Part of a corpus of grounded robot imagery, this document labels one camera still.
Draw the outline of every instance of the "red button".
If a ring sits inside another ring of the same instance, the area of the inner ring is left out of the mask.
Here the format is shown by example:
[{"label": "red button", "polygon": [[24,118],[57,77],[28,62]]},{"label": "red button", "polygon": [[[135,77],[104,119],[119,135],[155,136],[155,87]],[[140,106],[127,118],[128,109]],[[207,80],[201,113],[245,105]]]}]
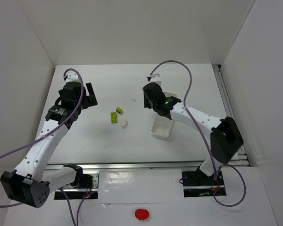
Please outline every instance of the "red button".
[{"label": "red button", "polygon": [[149,217],[149,211],[144,209],[138,209],[135,211],[135,217],[139,220],[146,220]]}]

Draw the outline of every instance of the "green block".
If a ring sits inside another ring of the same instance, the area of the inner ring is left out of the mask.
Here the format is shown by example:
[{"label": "green block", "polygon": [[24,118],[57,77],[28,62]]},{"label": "green block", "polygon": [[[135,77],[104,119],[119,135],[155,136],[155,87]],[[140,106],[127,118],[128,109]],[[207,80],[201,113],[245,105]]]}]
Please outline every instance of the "green block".
[{"label": "green block", "polygon": [[111,123],[117,123],[117,113],[116,112],[111,112]]},{"label": "green block", "polygon": [[117,107],[117,113],[122,114],[123,110],[120,107]]}]

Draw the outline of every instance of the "wall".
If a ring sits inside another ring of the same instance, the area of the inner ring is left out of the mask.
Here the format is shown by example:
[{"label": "wall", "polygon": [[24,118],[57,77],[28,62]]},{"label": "wall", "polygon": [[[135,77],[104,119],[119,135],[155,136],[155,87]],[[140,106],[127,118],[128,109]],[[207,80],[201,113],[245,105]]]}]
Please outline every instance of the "wall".
[{"label": "wall", "polygon": [[222,63],[254,0],[20,0],[57,65]]},{"label": "wall", "polygon": [[[32,141],[53,74],[53,64],[17,1],[0,0],[0,155]],[[0,160],[0,175],[25,151]],[[0,204],[8,204],[0,184]],[[7,209],[0,209],[3,225]]]},{"label": "wall", "polygon": [[283,226],[283,0],[256,0],[221,71],[246,151]]}]

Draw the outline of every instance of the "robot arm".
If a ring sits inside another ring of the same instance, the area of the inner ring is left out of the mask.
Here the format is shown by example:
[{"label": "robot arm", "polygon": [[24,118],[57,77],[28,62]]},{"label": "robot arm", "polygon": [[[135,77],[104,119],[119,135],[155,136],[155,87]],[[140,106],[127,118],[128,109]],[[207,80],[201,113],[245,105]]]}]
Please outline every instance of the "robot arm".
[{"label": "robot arm", "polygon": [[83,175],[83,169],[73,164],[66,164],[61,169],[43,176],[54,150],[73,122],[78,119],[81,111],[98,104],[91,83],[87,83],[89,96],[86,95],[84,88],[81,104],[73,116],[59,129],[48,135],[71,115],[81,95],[81,83],[76,73],[69,73],[65,82],[65,86],[59,91],[60,97],[45,117],[46,121],[38,136],[44,139],[31,147],[12,172],[5,171],[0,178],[9,199],[39,208],[46,202],[48,195],[56,189],[66,184],[78,187],[86,180],[87,175]]},{"label": "robot arm", "polygon": [[[188,108],[200,126],[204,135],[210,139],[211,152],[218,169],[223,164],[227,164],[243,145],[242,136],[235,121],[231,117],[220,119],[207,115],[192,107],[184,107],[183,102],[176,97],[166,97],[163,93],[158,76],[155,81],[148,77],[148,83],[143,87],[144,107],[152,108],[160,116],[168,119],[180,121],[194,129],[197,129],[194,121],[188,115]],[[210,177],[214,174],[213,164],[208,157],[199,167],[200,171]]]}]

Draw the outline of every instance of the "white plastic container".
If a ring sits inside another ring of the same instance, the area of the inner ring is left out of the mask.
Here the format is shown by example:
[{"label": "white plastic container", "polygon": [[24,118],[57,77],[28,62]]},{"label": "white plastic container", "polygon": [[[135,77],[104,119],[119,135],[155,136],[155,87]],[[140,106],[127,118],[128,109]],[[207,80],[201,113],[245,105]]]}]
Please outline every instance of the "white plastic container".
[{"label": "white plastic container", "polygon": [[[166,97],[174,96],[177,97],[177,94],[174,93],[169,93],[169,92],[164,92]],[[171,133],[173,125],[173,120],[167,119],[166,117],[162,117],[159,115],[155,116],[155,120],[153,122],[152,126],[152,136],[160,138],[160,139],[168,139]]]}]

